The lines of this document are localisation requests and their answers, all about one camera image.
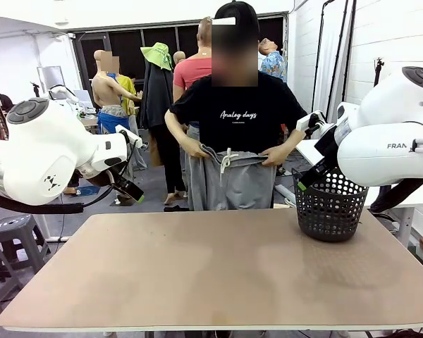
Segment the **person's left hand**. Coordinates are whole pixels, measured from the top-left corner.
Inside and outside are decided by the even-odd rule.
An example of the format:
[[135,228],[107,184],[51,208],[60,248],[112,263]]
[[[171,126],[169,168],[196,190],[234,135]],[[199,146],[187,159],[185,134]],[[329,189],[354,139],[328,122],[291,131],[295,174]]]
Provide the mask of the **person's left hand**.
[[262,155],[266,156],[266,159],[262,163],[262,165],[278,166],[286,160],[292,150],[293,148],[291,146],[288,146],[287,144],[271,147],[262,152]]

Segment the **person's right hand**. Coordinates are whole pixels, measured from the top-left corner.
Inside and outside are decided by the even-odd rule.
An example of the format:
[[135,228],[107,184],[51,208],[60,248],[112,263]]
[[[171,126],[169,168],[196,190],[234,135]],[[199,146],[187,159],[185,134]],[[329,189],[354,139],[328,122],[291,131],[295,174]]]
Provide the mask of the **person's right hand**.
[[209,156],[202,150],[201,143],[196,139],[187,138],[183,142],[182,147],[192,157],[206,158]]

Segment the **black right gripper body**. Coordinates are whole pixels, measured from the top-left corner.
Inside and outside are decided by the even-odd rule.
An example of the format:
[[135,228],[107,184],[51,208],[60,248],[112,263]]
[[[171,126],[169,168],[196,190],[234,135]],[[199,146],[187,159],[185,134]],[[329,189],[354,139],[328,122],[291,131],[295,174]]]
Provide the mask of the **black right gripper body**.
[[336,127],[328,129],[315,144],[315,149],[322,155],[318,165],[325,168],[335,168],[338,166],[337,153],[338,145],[335,140]]

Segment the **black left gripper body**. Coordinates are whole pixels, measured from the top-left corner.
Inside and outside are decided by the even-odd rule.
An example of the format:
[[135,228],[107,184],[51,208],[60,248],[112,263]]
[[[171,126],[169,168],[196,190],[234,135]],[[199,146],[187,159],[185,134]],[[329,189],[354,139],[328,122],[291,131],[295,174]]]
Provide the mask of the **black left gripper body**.
[[111,171],[113,183],[111,186],[120,194],[126,195],[131,199],[139,199],[144,192],[132,181],[125,179],[122,175]]

